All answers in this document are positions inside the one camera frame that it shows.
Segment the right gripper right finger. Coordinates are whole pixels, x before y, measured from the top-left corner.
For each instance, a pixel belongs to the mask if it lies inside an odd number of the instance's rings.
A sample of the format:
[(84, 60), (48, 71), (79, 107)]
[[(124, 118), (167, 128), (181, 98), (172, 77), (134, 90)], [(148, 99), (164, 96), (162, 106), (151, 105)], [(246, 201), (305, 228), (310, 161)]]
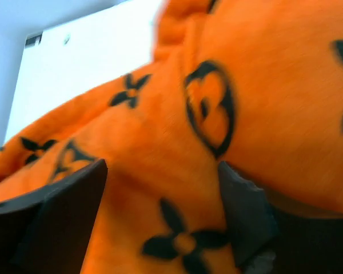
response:
[(228, 237), (242, 273), (343, 273), (343, 219), (296, 216), (227, 163), (218, 179)]

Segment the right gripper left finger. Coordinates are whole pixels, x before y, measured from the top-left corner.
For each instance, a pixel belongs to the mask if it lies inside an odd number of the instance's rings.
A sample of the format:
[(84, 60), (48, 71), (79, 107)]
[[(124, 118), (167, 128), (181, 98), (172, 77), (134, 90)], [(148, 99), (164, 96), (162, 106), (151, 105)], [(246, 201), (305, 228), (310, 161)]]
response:
[(0, 273), (80, 273), (106, 178), (99, 160), (0, 202)]

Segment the orange patterned pillowcase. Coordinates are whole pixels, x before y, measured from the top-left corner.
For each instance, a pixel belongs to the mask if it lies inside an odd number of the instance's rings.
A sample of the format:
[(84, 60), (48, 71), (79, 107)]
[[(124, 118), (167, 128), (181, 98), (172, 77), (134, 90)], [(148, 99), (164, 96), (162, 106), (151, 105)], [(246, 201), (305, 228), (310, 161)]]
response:
[(151, 63), (0, 150), (0, 202), (104, 160), (80, 273), (242, 273), (227, 163), (293, 215), (343, 219), (343, 1), (169, 1)]

